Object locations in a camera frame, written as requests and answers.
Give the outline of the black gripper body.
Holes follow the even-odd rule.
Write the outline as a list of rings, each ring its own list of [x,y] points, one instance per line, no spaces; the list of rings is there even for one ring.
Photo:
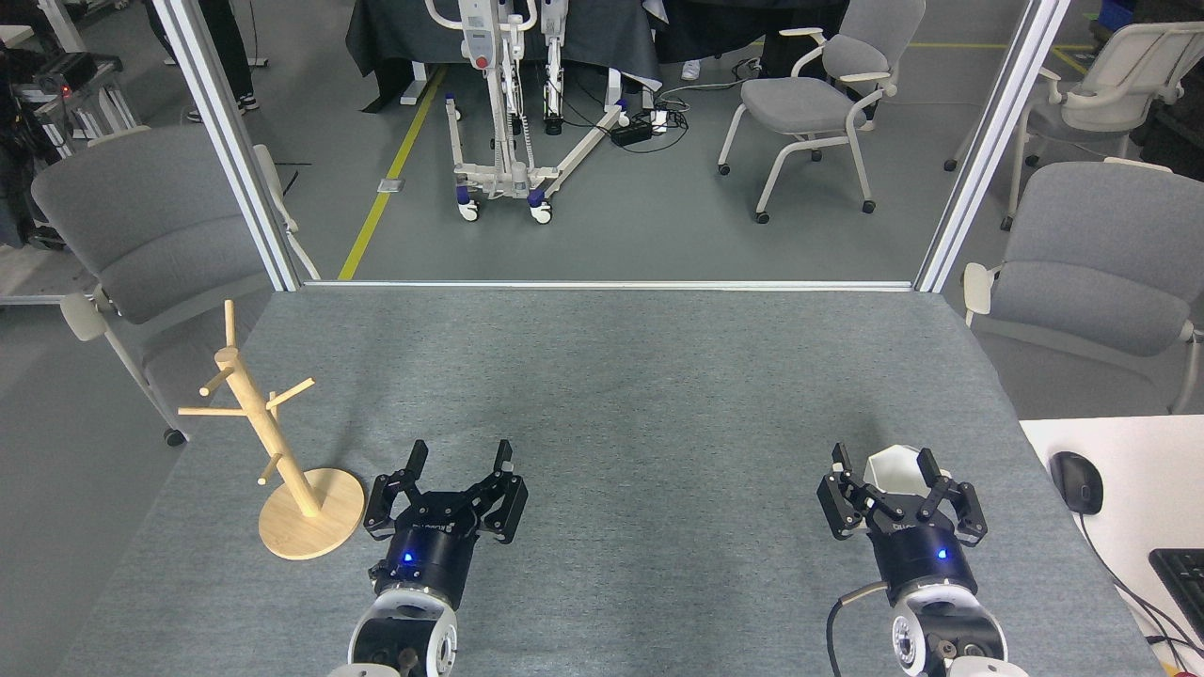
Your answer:
[[[386,557],[370,569],[374,594],[429,589],[459,610],[479,525],[470,491],[427,491],[393,520]]]
[[[879,506],[868,512],[869,540],[881,579],[887,584],[887,604],[916,585],[950,581],[972,594],[979,590],[951,520],[934,511],[928,518],[891,519]]]

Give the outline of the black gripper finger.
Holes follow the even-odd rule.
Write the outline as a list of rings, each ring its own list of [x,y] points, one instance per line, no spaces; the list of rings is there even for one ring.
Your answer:
[[[958,516],[955,531],[958,532],[958,542],[975,547],[988,534],[982,514],[976,490],[968,481],[951,479],[940,467],[929,449],[921,449],[917,454],[917,467],[921,472],[925,485],[929,489],[927,496],[917,510],[917,518],[932,522],[938,511],[938,506],[948,500]]]
[[[417,440],[411,451],[405,469],[400,469],[391,475],[374,476],[372,490],[367,498],[364,514],[364,528],[374,540],[385,540],[396,532],[395,520],[391,517],[395,498],[400,493],[417,501],[420,491],[417,489],[417,481],[420,479],[429,449],[424,441]]]
[[[492,535],[498,543],[510,543],[515,538],[529,489],[523,477],[513,472],[512,455],[509,441],[500,440],[494,472],[464,491],[464,507],[473,518],[472,526],[464,534],[466,543],[474,543],[482,534]]]
[[[854,472],[843,443],[833,447],[832,471],[818,484],[816,495],[834,538],[850,538],[857,530],[889,536],[890,502],[880,488]]]

